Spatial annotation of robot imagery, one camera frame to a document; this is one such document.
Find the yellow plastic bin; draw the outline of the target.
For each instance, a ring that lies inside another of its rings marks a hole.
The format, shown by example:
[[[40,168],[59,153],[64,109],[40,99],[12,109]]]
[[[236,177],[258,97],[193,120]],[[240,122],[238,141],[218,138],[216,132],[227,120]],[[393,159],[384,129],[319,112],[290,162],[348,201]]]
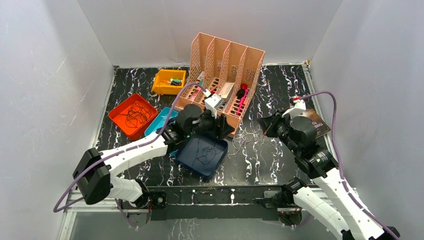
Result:
[[[151,92],[177,95],[186,83],[186,70],[160,69],[154,77]]]

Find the markers in yellow bin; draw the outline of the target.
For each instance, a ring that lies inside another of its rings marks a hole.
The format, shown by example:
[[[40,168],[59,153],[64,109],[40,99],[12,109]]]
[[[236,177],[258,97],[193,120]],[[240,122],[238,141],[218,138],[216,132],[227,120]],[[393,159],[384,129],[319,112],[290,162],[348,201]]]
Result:
[[[171,78],[169,80],[160,80],[161,83],[164,84],[169,84],[171,86],[181,86],[182,85],[182,80],[181,79],[177,79],[177,78]]]

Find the teal plastic tray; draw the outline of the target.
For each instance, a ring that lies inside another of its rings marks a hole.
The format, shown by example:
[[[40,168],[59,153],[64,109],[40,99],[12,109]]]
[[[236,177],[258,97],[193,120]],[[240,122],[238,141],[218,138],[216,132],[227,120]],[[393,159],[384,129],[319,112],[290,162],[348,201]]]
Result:
[[[144,131],[144,136],[147,137],[148,135],[150,135],[151,133],[155,132],[157,129],[160,129],[164,126],[165,124],[165,120],[166,117],[168,116],[170,112],[170,108],[169,107],[164,107],[156,116],[156,118],[151,122],[151,124],[147,127],[147,129]],[[172,110],[171,118],[175,118],[177,117],[179,114],[178,111],[176,110]],[[171,157],[175,157],[177,154],[177,151],[173,151],[171,153],[169,153],[169,155]]]

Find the red black bottle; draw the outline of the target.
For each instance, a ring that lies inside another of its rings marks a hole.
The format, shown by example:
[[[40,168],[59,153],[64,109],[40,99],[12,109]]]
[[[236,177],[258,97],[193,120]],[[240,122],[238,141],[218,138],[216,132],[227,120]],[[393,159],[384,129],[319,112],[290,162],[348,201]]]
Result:
[[[247,94],[248,85],[246,83],[242,83],[240,85],[240,89],[236,92],[237,99],[241,100]]]

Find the peach file organizer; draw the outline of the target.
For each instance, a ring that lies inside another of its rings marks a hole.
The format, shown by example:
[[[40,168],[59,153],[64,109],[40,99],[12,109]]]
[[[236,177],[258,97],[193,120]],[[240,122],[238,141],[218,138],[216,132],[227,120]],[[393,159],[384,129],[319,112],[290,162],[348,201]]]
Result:
[[[191,43],[188,83],[198,83],[210,92],[218,93],[226,82],[233,82],[228,102],[218,109],[228,123],[239,128],[255,94],[265,51],[206,33],[198,33]],[[248,95],[240,115],[236,115],[240,99],[236,93],[241,84],[248,85]]]

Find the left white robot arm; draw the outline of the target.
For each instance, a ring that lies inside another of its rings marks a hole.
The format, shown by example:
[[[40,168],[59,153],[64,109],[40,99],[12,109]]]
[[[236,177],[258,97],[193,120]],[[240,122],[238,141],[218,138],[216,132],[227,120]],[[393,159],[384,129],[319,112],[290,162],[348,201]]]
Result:
[[[225,114],[188,104],[176,117],[166,118],[163,127],[140,140],[105,152],[95,147],[86,150],[72,174],[74,184],[87,205],[113,198],[144,208],[150,200],[146,185],[139,179],[120,178],[118,174],[174,152],[194,136],[210,134],[216,140],[223,140],[234,130]]]

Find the white pink box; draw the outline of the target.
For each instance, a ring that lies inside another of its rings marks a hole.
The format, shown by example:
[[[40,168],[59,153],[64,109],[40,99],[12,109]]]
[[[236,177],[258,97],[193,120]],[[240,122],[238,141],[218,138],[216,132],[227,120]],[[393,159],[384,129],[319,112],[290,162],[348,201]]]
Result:
[[[222,86],[221,90],[218,92],[218,95],[222,98],[224,102],[228,102],[229,99],[231,98],[234,85],[235,85],[234,82],[226,82]]]

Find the dark blue plastic tray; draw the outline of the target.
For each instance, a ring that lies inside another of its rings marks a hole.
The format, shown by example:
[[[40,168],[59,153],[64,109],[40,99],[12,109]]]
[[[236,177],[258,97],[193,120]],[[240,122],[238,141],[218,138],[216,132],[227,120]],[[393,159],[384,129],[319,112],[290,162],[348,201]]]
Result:
[[[217,140],[210,135],[195,135],[180,148],[176,161],[204,180],[211,179],[228,152],[226,140]]]

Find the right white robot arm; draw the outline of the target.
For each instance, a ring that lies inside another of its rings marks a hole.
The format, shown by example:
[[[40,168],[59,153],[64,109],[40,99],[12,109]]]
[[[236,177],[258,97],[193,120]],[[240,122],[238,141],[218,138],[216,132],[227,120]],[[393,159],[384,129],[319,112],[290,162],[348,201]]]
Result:
[[[317,143],[312,121],[302,115],[291,117],[277,111],[258,120],[264,136],[278,138],[293,153],[299,169],[318,185],[332,205],[318,197],[295,177],[281,192],[262,202],[282,201],[301,207],[320,221],[339,240],[397,240],[400,233],[378,220],[341,177],[340,166],[331,152]]]

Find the orange plastic tray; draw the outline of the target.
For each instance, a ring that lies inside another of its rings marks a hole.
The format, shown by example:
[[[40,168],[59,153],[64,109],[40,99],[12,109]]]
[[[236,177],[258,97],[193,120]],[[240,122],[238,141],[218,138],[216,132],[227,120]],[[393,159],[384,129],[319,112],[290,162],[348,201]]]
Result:
[[[153,105],[134,93],[113,108],[108,117],[131,141],[137,141],[158,114]]]

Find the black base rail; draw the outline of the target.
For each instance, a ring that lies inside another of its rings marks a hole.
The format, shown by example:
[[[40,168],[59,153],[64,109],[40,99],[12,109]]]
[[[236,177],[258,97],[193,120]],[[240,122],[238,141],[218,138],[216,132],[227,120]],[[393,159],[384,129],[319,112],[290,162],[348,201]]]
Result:
[[[119,200],[118,208],[137,225],[136,214],[148,221],[177,219],[258,219],[276,221],[289,228],[305,225],[305,209],[281,198],[280,186],[157,186],[138,207]]]

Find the pink pen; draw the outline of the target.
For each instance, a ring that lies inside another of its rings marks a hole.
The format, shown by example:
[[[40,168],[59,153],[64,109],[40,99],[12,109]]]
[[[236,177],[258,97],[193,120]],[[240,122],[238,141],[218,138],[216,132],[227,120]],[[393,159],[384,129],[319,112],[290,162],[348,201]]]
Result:
[[[237,116],[239,116],[239,115],[240,115],[240,113],[241,113],[241,110],[242,110],[243,105],[244,105],[244,101],[245,101],[245,99],[246,99],[246,97],[247,97],[248,93],[249,93],[249,89],[248,89],[248,88],[246,88],[246,89],[244,90],[244,95],[243,95],[243,97],[240,99],[240,103],[239,103],[239,106],[238,106],[238,109],[237,109],[237,112],[236,112],[236,115],[237,115]]]

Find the brown book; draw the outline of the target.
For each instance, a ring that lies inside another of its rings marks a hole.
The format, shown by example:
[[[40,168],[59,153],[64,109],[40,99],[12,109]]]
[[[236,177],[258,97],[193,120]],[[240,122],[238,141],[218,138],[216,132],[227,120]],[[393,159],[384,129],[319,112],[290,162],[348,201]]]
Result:
[[[316,138],[319,138],[331,131],[331,128],[325,123],[325,121],[316,113],[313,109],[306,109],[300,114],[303,117],[309,118],[312,125],[316,129]]]

